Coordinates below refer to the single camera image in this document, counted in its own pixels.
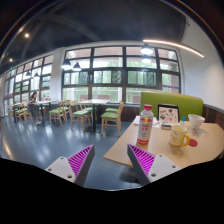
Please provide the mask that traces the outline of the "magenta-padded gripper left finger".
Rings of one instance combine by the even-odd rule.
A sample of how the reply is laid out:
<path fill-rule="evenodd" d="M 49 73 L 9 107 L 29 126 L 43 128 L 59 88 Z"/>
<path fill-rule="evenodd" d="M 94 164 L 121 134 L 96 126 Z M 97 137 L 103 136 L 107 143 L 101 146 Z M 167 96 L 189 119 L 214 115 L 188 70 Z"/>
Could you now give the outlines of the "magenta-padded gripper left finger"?
<path fill-rule="evenodd" d="M 94 156 L 95 148 L 90 145 L 69 157 L 60 156 L 46 171 L 83 186 Z"/>

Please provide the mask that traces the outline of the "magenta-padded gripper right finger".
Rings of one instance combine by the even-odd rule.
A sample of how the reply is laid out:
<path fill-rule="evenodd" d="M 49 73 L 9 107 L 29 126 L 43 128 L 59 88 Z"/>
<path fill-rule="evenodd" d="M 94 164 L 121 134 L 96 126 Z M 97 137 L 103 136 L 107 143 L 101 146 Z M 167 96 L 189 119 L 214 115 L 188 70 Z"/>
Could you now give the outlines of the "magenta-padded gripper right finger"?
<path fill-rule="evenodd" d="M 131 144 L 127 145 L 127 154 L 142 186 L 180 170 L 180 167 L 165 155 L 153 155 Z"/>

